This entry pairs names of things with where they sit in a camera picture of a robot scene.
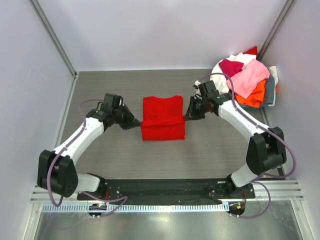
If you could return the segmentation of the red t shirt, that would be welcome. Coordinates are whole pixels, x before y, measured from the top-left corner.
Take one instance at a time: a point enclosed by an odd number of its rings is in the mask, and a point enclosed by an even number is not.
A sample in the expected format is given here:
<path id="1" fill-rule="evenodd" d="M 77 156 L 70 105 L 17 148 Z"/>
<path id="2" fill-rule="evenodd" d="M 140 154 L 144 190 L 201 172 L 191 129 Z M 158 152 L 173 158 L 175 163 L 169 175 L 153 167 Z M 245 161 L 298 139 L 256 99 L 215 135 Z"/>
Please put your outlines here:
<path id="1" fill-rule="evenodd" d="M 180 95 L 169 98 L 148 96 L 143 99 L 141 135 L 144 141 L 184 140 L 186 121 L 184 99 Z"/>

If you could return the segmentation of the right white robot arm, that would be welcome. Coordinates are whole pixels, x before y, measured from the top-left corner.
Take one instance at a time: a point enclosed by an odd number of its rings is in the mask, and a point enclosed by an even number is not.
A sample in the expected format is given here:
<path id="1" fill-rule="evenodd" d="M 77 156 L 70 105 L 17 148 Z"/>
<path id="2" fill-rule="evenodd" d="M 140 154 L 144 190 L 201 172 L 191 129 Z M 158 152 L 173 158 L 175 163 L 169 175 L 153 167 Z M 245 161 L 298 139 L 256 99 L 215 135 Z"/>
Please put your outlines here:
<path id="1" fill-rule="evenodd" d="M 184 119 L 201 120 L 206 113 L 214 113 L 248 142 L 244 165 L 225 179 L 226 194 L 237 198 L 253 180 L 287 161 L 284 133 L 256 120 L 232 100 L 230 93 L 220 94 L 212 81 L 201 83 L 197 89 L 199 93 L 190 98 Z"/>

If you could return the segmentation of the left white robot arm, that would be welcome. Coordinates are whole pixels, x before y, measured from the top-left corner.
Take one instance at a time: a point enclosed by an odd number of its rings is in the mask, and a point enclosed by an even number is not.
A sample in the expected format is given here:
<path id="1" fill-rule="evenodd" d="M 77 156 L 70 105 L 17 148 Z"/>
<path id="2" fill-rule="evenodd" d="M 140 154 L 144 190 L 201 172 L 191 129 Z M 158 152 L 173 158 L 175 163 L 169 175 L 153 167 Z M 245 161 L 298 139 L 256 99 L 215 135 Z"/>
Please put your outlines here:
<path id="1" fill-rule="evenodd" d="M 97 107 L 82 113 L 82 124 L 61 145 L 43 150 L 38 159 L 37 186 L 68 198 L 73 193 L 88 192 L 95 200 L 106 195 L 104 179 L 93 173 L 77 173 L 76 165 L 84 151 L 112 125 L 123 130 L 141 126 L 118 94 L 106 93 Z"/>

